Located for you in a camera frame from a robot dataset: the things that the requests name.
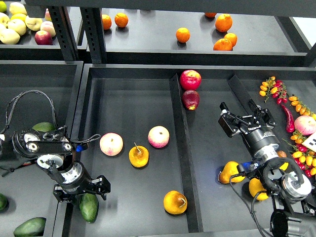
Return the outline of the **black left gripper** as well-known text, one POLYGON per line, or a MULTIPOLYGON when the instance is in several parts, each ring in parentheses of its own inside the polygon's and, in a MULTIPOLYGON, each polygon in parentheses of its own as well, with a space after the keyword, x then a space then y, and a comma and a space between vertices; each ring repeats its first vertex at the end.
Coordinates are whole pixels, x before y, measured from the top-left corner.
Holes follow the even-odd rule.
POLYGON ((69 168, 54 173, 57 184, 53 194, 58 201, 73 201, 76 196, 83 194, 99 195, 106 199, 111 192, 111 184, 105 176, 100 175, 92 179, 83 164, 73 162, 69 168))

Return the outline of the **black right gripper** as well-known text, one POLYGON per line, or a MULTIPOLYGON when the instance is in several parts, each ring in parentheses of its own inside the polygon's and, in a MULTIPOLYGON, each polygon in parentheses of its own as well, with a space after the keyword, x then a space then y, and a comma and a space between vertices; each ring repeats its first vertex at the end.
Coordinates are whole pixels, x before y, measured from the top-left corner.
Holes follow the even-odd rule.
MULTIPOLYGON (((269 109, 262 109, 253 99, 249 99, 248 106, 253 116, 248 117, 250 121, 243 127, 243 142, 253 158, 261 158, 279 147, 279 140, 272 131, 276 122, 269 109)), ((226 135, 232 138, 240 134, 240 127, 244 123, 243 118, 231 113, 225 102, 220 104, 220 109, 218 123, 226 135)))

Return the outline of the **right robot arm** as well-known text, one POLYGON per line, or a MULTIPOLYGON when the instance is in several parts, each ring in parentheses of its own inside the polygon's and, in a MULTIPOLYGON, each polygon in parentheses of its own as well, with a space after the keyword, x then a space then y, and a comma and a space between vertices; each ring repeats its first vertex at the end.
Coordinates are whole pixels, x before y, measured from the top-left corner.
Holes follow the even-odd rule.
POLYGON ((219 124, 228 137, 241 135, 252 156, 252 161, 235 165, 236 172, 228 175, 229 184, 237 177, 257 178, 263 186, 255 196, 266 193, 273 200, 270 231, 259 224, 254 206, 248 210, 259 233, 274 237, 314 237, 316 235, 316 206, 312 198, 312 185, 292 158, 277 154, 279 140, 272 131, 276 123, 268 109, 262 109, 248 100, 248 115, 233 114, 225 103, 220 104, 219 124))

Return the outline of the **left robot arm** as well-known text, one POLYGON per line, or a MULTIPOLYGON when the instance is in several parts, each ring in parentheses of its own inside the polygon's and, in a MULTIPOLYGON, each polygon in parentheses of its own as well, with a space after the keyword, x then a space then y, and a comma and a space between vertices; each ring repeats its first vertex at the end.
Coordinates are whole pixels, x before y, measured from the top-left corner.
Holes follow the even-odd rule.
POLYGON ((17 102, 26 94, 46 94, 39 90, 27 90, 14 97, 5 110, 5 126, 0 132, 0 168, 4 175, 36 164, 52 180, 56 182, 53 194, 58 202, 71 202, 76 196, 83 194, 99 195, 103 200, 111 191, 111 184, 100 175, 91 178, 84 165, 76 158, 88 148, 92 141, 100 139, 100 134, 94 134, 85 140, 71 140, 67 134, 67 126, 58 127, 56 112, 51 98, 48 99, 55 126, 51 131, 22 129, 6 134, 17 102))

